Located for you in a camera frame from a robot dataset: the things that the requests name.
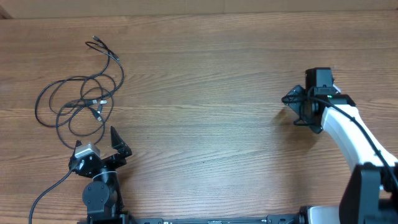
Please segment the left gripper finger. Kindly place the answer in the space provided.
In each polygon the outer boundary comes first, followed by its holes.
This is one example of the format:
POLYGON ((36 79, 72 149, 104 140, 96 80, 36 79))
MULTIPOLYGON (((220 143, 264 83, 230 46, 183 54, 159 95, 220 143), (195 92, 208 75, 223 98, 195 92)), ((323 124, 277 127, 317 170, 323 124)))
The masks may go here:
POLYGON ((110 133, 112 148, 117 150, 117 152, 123 156, 123 158, 131 156, 132 151, 130 147, 122 140, 114 126, 110 127, 110 133))
POLYGON ((80 141, 80 140, 77 140, 77 141, 76 141, 76 144, 75 144, 75 148, 74 148, 74 150, 73 150, 73 154, 72 154, 72 156, 70 157, 70 162, 76 160, 76 150, 77 150, 78 147, 81 146, 81 145, 82 145, 81 141, 80 141))

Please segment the braided cable grey connector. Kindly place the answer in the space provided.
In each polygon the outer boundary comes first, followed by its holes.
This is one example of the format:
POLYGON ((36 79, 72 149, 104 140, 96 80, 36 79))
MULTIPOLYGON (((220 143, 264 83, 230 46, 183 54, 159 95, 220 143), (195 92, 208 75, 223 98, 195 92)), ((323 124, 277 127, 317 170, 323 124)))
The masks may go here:
POLYGON ((100 142, 104 132, 105 132, 105 124, 109 118, 109 116, 112 113, 113 107, 114 107, 114 98, 113 95, 116 91, 119 90, 119 88, 121 87, 121 85, 123 84, 124 81, 124 75, 122 75, 122 79, 119 85, 116 85, 116 82, 114 81, 114 79, 112 77, 110 77, 109 75, 103 74, 103 73, 99 73, 99 74, 95 74, 92 76, 74 76, 68 79, 64 79, 64 80, 58 80, 56 82, 53 82, 51 84, 49 84, 48 86, 46 86, 42 92, 40 93, 40 95, 37 97, 37 101, 35 103, 35 117, 36 120, 43 126, 46 126, 48 128, 55 128, 58 138, 59 140, 63 141, 58 129, 59 127, 68 124, 68 130, 74 135, 74 136, 78 136, 78 137, 87 137, 90 136, 92 134, 95 134, 96 132, 98 132, 100 129, 102 130, 101 136, 99 137, 99 139, 97 140, 96 143, 100 142), (111 80, 112 84, 113 84, 113 89, 112 90, 108 90, 104 87, 101 86, 101 83, 97 80, 98 77, 105 77, 111 80), (68 103, 64 104, 58 112, 54 111, 52 109, 52 100, 54 95, 58 92, 58 89, 61 88, 64 84, 66 84, 66 82, 82 82, 81 84, 81 88, 80 88, 80 97, 77 100, 71 100, 68 103), (39 107, 39 101, 41 99, 41 97, 45 94, 45 92, 52 86, 57 85, 56 89, 54 89, 54 91, 52 92, 52 94, 50 95, 49 98, 49 108, 50 110, 56 114, 56 119, 55 119, 55 124, 54 125, 50 125, 50 124, 46 124, 43 123, 38 115, 38 107, 39 107), (107 103, 107 99, 110 98, 112 105, 109 109, 109 113, 108 115, 104 118, 101 114, 102 112, 102 108, 103 108, 103 104, 107 103), (73 118, 83 109, 87 108, 88 110, 90 110, 93 114, 93 116, 99 121, 101 122, 101 125, 96 128, 94 131, 87 133, 87 134, 80 134, 80 133, 76 133, 74 132, 74 130, 71 128, 71 123, 73 121, 73 118))

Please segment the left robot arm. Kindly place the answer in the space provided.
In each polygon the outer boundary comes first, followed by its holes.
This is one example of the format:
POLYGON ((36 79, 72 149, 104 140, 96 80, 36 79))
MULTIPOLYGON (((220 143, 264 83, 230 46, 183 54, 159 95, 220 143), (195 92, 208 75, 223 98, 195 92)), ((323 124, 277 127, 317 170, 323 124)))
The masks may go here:
POLYGON ((135 219, 124 210, 117 173, 118 168, 127 164, 126 158, 132 155, 132 151, 114 127, 110 127, 110 134, 115 154, 102 159, 94 144, 77 141, 68 164, 69 170, 92 180, 82 193, 87 223, 133 224, 135 219))

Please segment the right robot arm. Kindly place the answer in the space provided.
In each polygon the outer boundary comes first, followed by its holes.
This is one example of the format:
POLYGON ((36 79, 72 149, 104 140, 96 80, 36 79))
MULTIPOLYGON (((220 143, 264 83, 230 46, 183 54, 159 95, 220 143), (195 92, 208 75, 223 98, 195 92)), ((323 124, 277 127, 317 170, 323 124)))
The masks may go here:
POLYGON ((351 97, 334 84, 331 69, 309 68, 305 86, 295 86, 281 101, 298 115, 294 125, 331 136, 351 177, 338 206, 302 207, 296 215, 269 215, 266 222, 397 223, 397 158, 367 128, 351 97))

